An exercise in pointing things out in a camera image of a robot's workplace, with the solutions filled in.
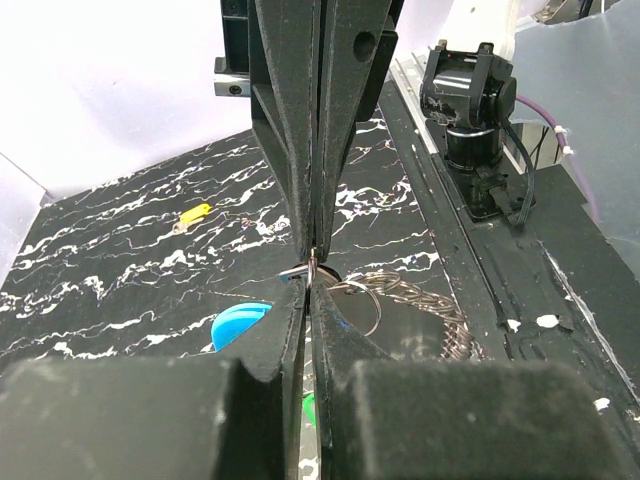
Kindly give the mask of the small yellow orange block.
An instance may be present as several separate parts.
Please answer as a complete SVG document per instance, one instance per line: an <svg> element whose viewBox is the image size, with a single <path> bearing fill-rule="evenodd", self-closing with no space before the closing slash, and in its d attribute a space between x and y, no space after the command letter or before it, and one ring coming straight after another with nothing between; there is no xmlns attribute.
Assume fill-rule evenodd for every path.
<svg viewBox="0 0 640 480"><path fill-rule="evenodd" d="M184 213L182 213L177 222L172 227L173 234L185 233L188 228L202 221L212 210L212 206L208 203L201 203Z"/></svg>

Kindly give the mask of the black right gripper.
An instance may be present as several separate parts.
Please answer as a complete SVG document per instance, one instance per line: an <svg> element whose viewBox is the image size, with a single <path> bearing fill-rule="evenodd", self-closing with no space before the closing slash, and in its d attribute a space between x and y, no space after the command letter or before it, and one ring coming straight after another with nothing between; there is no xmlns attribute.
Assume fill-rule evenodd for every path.
<svg viewBox="0 0 640 480"><path fill-rule="evenodd" d="M223 1L214 92L251 97L252 127L289 210L296 256L330 250L351 132L371 118L398 42L401 1Z"/></svg>

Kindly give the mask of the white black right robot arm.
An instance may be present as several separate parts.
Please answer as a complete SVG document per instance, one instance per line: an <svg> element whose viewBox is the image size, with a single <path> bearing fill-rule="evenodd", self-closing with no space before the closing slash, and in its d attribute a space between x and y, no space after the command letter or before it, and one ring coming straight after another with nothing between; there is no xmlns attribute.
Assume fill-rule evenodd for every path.
<svg viewBox="0 0 640 480"><path fill-rule="evenodd" d="M254 135L288 206L296 255L330 251L337 189L356 127L375 110L398 41L399 1L225 1L220 96L251 101ZM524 224L499 176L511 134L512 58L520 5L457 1L430 50L419 89L423 116L445 132L445 160L471 216Z"/></svg>

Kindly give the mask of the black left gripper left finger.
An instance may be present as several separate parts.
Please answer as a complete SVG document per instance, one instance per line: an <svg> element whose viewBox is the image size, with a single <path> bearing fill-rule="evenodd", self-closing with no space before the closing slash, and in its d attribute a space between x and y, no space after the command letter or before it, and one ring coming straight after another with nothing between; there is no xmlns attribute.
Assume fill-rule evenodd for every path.
<svg viewBox="0 0 640 480"><path fill-rule="evenodd" d="M294 479L306 288L224 350L48 358L1 379L5 479Z"/></svg>

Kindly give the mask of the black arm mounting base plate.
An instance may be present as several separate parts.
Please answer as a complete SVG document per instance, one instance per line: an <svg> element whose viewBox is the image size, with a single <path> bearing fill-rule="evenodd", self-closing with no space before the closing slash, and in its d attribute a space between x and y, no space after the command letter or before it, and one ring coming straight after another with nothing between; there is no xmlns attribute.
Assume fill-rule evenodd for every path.
<svg viewBox="0 0 640 480"><path fill-rule="evenodd" d="M537 174L523 231L500 218L475 223L393 82L379 105L442 272L487 354L563 363L590 383L603 416L637 428L639 285L565 170Z"/></svg>

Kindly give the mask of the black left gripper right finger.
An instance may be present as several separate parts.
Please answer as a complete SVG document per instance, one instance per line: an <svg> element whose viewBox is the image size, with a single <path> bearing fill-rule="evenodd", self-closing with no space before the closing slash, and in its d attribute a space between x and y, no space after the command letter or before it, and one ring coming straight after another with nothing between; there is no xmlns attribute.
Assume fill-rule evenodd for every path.
<svg viewBox="0 0 640 480"><path fill-rule="evenodd" d="M588 385L545 362L398 361L309 293L324 479L626 479Z"/></svg>

